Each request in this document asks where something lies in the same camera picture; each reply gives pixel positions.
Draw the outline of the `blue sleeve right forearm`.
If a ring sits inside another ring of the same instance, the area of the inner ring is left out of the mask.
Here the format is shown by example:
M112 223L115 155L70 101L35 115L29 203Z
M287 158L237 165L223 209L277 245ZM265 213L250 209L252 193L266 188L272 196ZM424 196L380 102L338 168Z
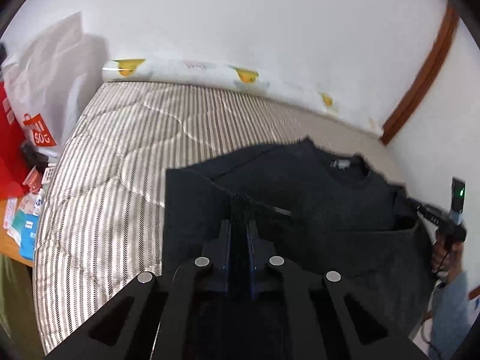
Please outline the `blue sleeve right forearm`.
M469 320L467 273L433 291L430 359L451 359L472 327Z

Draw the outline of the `person's right hand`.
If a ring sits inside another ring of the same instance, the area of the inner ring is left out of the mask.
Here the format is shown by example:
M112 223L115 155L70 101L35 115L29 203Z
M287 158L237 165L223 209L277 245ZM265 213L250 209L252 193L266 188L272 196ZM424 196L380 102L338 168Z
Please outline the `person's right hand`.
M444 272L444 281L450 284L463 271L464 243L454 243L449 252L445 250L444 243L444 237L437 235L433 244L432 266L435 272Z

